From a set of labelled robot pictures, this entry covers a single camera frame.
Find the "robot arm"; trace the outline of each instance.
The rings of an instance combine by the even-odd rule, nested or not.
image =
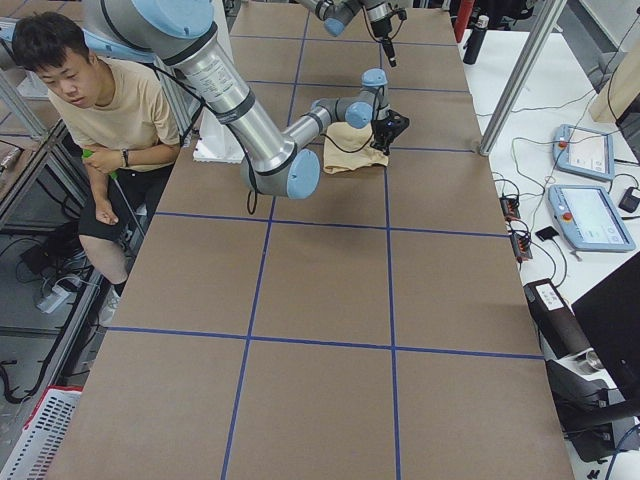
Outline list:
[[[391,19],[397,15],[401,21],[406,20],[404,8],[394,7],[388,0],[345,0],[338,5],[333,0],[299,0],[298,3],[322,20],[327,32],[334,37],[340,35],[358,11],[363,9],[371,25],[371,33],[382,45],[389,65],[396,66],[396,53],[389,36],[393,30]]]
[[[280,132],[218,44],[210,0],[85,0],[84,10],[85,38],[97,53],[145,62],[157,55],[184,74],[238,139],[246,153],[241,168],[245,182],[259,193],[311,195],[320,165],[304,147],[332,122],[345,119],[357,128],[371,122],[372,146],[386,152],[408,125],[389,109],[386,77],[375,70],[363,77],[358,97],[316,102]]]

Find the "blue joint cap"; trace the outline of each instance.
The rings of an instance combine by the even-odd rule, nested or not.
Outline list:
[[[289,168],[287,196],[294,199],[307,198],[316,190],[319,179],[320,161],[318,156],[311,150],[300,150]]]
[[[353,128],[364,128],[373,118],[373,107],[366,102],[355,102],[349,105],[344,119]]]
[[[329,32],[330,35],[338,37],[344,32],[344,23],[335,18],[327,18],[324,21],[324,29]]]
[[[98,55],[105,57],[119,58],[121,60],[131,60],[141,63],[153,63],[156,58],[155,53],[141,52],[140,50],[134,50],[126,45],[120,45],[114,43],[112,40],[107,40],[94,35],[87,30],[84,31],[84,41],[91,50]]]
[[[198,38],[213,23],[210,0],[131,0],[131,3],[147,22],[176,38]]]
[[[381,87],[387,84],[387,74],[381,68],[372,68],[362,74],[363,87]]]

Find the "man's hair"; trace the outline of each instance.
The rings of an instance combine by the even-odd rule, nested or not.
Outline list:
[[[34,14],[18,21],[11,48],[16,63],[31,71],[61,67],[67,59],[67,48],[89,61],[82,29],[55,12]]]

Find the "sock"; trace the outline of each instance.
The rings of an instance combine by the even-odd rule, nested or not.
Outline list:
[[[122,296],[122,292],[124,292],[124,286],[126,284],[127,284],[127,281],[125,280],[124,282],[118,283],[117,285],[113,286],[113,289],[116,291],[119,297]]]

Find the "label sticker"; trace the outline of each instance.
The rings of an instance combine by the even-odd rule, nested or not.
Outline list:
[[[564,307],[562,300],[560,300],[560,297],[558,297],[558,294],[551,287],[551,285],[538,285],[536,287],[536,290],[538,291],[538,295],[540,295],[540,298],[549,310],[557,310]]]

